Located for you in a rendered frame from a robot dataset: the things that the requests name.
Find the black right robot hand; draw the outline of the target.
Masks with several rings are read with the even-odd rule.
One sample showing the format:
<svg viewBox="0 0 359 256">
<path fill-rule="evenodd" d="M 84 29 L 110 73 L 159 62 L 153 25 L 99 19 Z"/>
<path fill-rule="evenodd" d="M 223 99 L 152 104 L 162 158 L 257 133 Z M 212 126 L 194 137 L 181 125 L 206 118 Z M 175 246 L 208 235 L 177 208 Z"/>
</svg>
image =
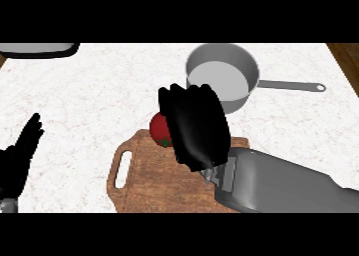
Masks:
<svg viewBox="0 0 359 256">
<path fill-rule="evenodd" d="M 177 160 L 193 172 L 228 161 L 231 133 L 223 104 L 208 84 L 159 89 L 161 112 L 166 117 Z"/>
</svg>

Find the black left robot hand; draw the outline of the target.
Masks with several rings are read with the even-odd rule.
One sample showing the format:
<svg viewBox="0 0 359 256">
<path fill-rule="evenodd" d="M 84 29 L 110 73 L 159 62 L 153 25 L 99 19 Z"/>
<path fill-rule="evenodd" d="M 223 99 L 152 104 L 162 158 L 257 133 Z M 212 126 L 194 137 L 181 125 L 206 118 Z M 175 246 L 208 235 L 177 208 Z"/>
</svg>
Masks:
<svg viewBox="0 0 359 256">
<path fill-rule="evenodd" d="M 23 193 L 31 163 L 44 133 L 41 114 L 35 113 L 17 142 L 5 150 L 0 149 L 0 200 L 17 199 Z"/>
</svg>

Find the red tomato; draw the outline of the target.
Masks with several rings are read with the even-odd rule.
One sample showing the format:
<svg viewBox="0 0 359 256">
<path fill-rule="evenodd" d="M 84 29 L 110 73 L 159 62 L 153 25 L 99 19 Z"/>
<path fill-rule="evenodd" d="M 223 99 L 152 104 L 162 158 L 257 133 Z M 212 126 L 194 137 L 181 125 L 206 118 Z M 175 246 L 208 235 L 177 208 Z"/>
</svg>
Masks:
<svg viewBox="0 0 359 256">
<path fill-rule="evenodd" d="M 162 115 L 162 113 L 158 113 L 152 119 L 150 135 L 159 146 L 165 148 L 174 146 L 166 117 Z"/>
</svg>

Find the brown wooden cutting board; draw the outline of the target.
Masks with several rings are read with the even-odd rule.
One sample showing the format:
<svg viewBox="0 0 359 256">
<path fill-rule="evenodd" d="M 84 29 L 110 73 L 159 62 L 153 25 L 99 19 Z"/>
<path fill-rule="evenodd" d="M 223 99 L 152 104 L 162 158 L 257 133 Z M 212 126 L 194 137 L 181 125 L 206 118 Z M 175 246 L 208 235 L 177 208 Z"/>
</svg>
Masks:
<svg viewBox="0 0 359 256">
<path fill-rule="evenodd" d="M 122 156 L 132 153 L 127 184 L 116 187 Z M 141 129 L 119 146 L 107 193 L 119 213 L 236 213 L 215 200 L 215 185 L 177 162 L 174 148 L 159 146 Z"/>
</svg>

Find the grey metal pot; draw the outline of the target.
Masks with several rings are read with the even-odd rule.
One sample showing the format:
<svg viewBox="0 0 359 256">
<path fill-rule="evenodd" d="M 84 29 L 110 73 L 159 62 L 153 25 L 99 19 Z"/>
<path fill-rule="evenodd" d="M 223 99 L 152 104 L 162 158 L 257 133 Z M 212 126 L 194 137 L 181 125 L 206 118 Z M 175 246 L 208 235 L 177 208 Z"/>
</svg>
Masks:
<svg viewBox="0 0 359 256">
<path fill-rule="evenodd" d="M 230 43 L 200 45 L 189 56 L 186 69 L 187 86 L 211 85 L 227 114 L 243 108 L 258 87 L 308 92 L 327 90 L 321 83 L 262 80 L 255 57 Z"/>
</svg>

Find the pale grey appliance black rim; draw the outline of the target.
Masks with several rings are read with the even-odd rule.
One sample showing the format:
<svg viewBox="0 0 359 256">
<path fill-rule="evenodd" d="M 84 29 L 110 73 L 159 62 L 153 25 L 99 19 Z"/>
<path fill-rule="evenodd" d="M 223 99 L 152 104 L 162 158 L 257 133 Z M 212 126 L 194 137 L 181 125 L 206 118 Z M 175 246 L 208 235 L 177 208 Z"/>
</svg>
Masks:
<svg viewBox="0 0 359 256">
<path fill-rule="evenodd" d="M 0 55 L 13 59 L 51 59 L 76 54 L 79 43 L 0 43 Z"/>
</svg>

